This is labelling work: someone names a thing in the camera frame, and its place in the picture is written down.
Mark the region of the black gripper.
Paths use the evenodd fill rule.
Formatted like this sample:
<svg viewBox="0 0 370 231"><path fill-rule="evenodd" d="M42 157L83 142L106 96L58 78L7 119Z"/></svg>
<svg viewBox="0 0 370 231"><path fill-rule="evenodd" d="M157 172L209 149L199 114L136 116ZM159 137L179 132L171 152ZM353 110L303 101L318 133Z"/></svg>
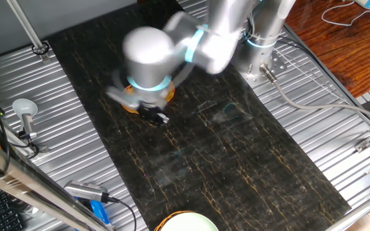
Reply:
<svg viewBox="0 0 370 231"><path fill-rule="evenodd" d="M170 118L159 107L147 107L140 104L137 112L141 118L150 122L153 126L168 124Z"/></svg>

